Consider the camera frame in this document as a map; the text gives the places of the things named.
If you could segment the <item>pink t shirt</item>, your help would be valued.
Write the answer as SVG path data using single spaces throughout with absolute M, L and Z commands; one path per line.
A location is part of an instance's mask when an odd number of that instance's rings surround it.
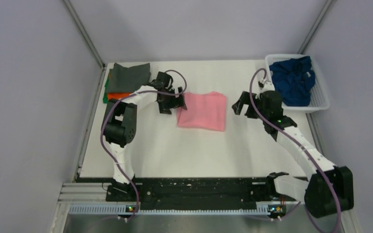
M 187 109 L 178 108 L 177 126 L 223 132 L 226 129 L 227 97 L 218 92 L 184 94 Z

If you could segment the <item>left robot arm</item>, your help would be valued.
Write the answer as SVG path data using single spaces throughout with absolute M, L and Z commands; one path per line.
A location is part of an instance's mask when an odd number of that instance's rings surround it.
M 114 163 L 112 187 L 123 200 L 131 200 L 136 195 L 128 145 L 136 136 L 138 112 L 154 103 L 160 114 L 170 115 L 173 109 L 187 109 L 184 99 L 187 83 L 174 88 L 171 72 L 159 72 L 156 79 L 141 85 L 128 96 L 107 103 L 100 143 Z

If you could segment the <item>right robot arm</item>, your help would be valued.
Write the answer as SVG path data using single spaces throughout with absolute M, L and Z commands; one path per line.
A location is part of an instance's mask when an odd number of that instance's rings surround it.
M 240 115 L 244 105 L 247 118 L 259 119 L 264 130 L 283 147 L 305 173 L 306 180 L 286 172 L 271 173 L 265 194 L 271 200 L 285 195 L 304 203 L 308 212 L 321 218 L 354 208 L 353 174 L 347 166 L 339 167 L 325 158 L 301 133 L 297 123 L 284 115 L 282 98 L 276 91 L 259 95 L 243 91 L 235 104 L 234 114 Z

